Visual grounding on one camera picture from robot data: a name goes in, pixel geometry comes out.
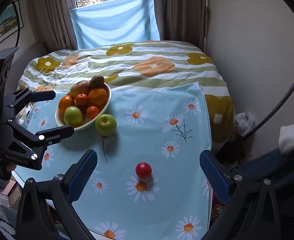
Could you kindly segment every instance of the beige curtain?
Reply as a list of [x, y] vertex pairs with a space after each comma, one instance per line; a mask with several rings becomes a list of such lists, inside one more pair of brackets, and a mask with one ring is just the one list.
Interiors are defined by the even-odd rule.
[[189, 42], [204, 51], [206, 0], [154, 0], [154, 4], [161, 40]]
[[27, 0], [27, 8], [37, 42], [50, 52], [77, 49], [67, 0]]

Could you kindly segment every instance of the onion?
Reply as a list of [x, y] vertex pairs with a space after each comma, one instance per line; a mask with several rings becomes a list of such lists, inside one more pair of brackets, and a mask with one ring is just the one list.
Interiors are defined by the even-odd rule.
[[70, 94], [73, 98], [76, 98], [79, 94], [88, 95], [90, 92], [90, 82], [87, 80], [80, 81], [72, 86], [70, 89]]

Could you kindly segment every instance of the wall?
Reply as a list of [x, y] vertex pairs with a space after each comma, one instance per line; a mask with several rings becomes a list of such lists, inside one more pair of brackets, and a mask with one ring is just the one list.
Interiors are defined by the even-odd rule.
[[[14, 60], [15, 62], [18, 58], [20, 58], [28, 49], [30, 49], [33, 45], [36, 44], [36, 40], [31, 29], [31, 25], [29, 22], [28, 14], [27, 14], [27, 4], [26, 0], [20, 1], [20, 11], [22, 15], [22, 20], [24, 23], [24, 27], [20, 30], [20, 40], [18, 43], [18, 51], [15, 53]], [[14, 47], [16, 44], [17, 32], [13, 33], [7, 39], [0, 43], [0, 51], [5, 48]]]
[[[206, 54], [227, 82], [236, 112], [260, 122], [294, 82], [294, 14], [282, 0], [208, 0]], [[294, 93], [253, 138], [253, 157], [278, 146], [294, 123]]]

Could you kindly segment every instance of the poster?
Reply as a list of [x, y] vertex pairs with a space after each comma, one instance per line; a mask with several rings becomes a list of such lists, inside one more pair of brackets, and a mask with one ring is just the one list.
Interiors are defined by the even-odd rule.
[[[17, 7], [17, 12], [20, 21], [20, 28], [23, 28], [23, 21], [20, 12], [20, 2], [15, 1], [15, 5]], [[14, 6], [10, 4], [7, 6], [5, 11], [0, 16], [0, 43], [5, 40], [8, 36], [12, 35], [18, 30], [18, 22], [14, 10]]]

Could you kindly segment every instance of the cardboard box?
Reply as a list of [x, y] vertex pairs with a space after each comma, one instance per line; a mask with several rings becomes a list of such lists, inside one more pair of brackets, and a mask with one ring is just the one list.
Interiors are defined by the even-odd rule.
[[0, 203], [5, 207], [13, 208], [14, 204], [19, 202], [20, 196], [21, 191], [18, 183], [11, 179], [7, 187], [0, 194]]

